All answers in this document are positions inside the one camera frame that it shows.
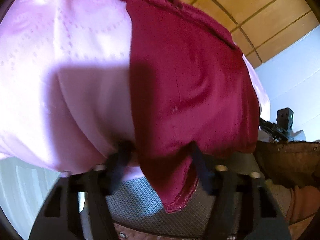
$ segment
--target metal screw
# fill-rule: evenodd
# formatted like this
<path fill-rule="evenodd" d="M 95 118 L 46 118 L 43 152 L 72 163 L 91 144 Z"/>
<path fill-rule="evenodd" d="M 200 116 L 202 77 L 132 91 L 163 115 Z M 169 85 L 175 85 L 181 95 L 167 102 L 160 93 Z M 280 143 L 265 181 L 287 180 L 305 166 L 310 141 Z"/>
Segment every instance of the metal screw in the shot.
<path fill-rule="evenodd" d="M 250 177 L 253 178 L 253 179 L 259 179 L 259 178 L 261 178 L 261 174 L 256 172 L 256 171 L 254 171 L 254 172 L 250 173 Z"/>
<path fill-rule="evenodd" d="M 60 177 L 61 178 L 69 178 L 71 176 L 71 172 L 70 171 L 63 171 L 60 173 Z"/>
<path fill-rule="evenodd" d="M 127 235 L 124 233 L 124 232 L 120 232 L 119 233 L 119 236 L 121 237 L 121 238 L 127 238 Z"/>
<path fill-rule="evenodd" d="M 228 167 L 225 166 L 225 165 L 216 165 L 216 166 L 215 166 L 215 169 L 216 169 L 217 171 L 228 171 Z"/>
<path fill-rule="evenodd" d="M 106 166 L 104 164 L 98 164 L 93 168 L 93 170 L 94 171 L 103 171 L 103 170 L 105 170 L 105 168 L 106 168 Z"/>

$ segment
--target pink garment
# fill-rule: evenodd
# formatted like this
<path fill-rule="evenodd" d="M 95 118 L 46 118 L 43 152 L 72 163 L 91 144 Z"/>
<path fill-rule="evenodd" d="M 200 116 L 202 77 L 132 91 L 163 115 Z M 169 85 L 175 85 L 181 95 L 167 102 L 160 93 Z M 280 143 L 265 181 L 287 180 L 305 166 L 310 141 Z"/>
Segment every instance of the pink garment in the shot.
<path fill-rule="evenodd" d="M 125 5 L 14 2 L 0 24 L 0 159 L 80 173 L 103 163 L 119 138 L 134 141 Z M 141 176 L 132 161 L 125 179 Z"/>

